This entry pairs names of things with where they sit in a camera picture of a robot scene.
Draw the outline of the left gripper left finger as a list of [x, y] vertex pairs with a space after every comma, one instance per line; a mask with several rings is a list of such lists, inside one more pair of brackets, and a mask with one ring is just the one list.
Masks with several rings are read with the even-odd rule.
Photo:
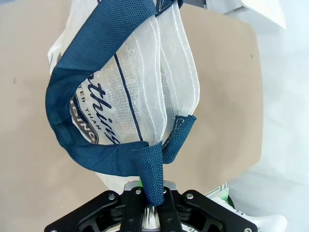
[[143, 187], [132, 182], [122, 194], [107, 190], [60, 219], [47, 225], [46, 232], [141, 232], [147, 198]]

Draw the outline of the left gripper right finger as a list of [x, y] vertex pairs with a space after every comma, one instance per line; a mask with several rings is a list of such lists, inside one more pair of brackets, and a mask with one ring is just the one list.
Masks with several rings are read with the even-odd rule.
[[158, 206], [160, 230], [182, 232], [186, 225], [198, 232], [256, 232], [257, 226], [196, 190], [180, 194], [176, 185], [164, 183], [164, 201]]

